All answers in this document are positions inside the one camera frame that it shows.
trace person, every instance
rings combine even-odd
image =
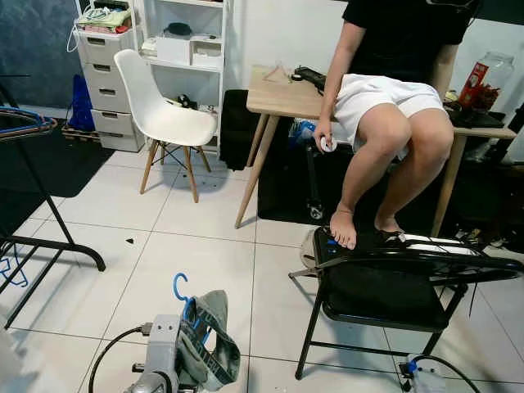
[[[355,248],[357,202],[395,156],[374,222],[382,233],[402,231],[395,215],[442,170],[454,140],[442,100],[477,3],[349,0],[314,132],[319,150],[322,137],[331,146],[334,114],[355,151],[330,223],[340,245]]]

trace white wall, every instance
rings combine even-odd
[[[254,64],[309,66],[327,72],[341,31],[345,2],[331,0],[230,0],[226,88],[247,88]],[[451,87],[460,91],[475,62],[487,51],[514,55],[515,73],[495,110],[508,115],[524,102],[524,26],[476,20],[458,51]],[[511,147],[524,160],[524,132]]]

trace hand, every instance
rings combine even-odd
[[[330,119],[327,120],[319,120],[317,124],[317,128],[314,130],[313,133],[314,141],[317,144],[317,148],[320,152],[324,153],[324,150],[322,150],[322,147],[320,146],[320,139],[322,137],[326,138],[326,145],[331,148],[331,121]]]

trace wheel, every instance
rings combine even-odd
[[[312,219],[322,219],[324,216],[324,209],[322,207],[309,207],[309,215]]]

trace chair backrest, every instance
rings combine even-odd
[[[151,66],[131,49],[116,53],[114,58],[116,68],[124,81],[134,122],[140,131],[147,135],[147,118],[153,116],[155,110],[165,104],[153,79]]]

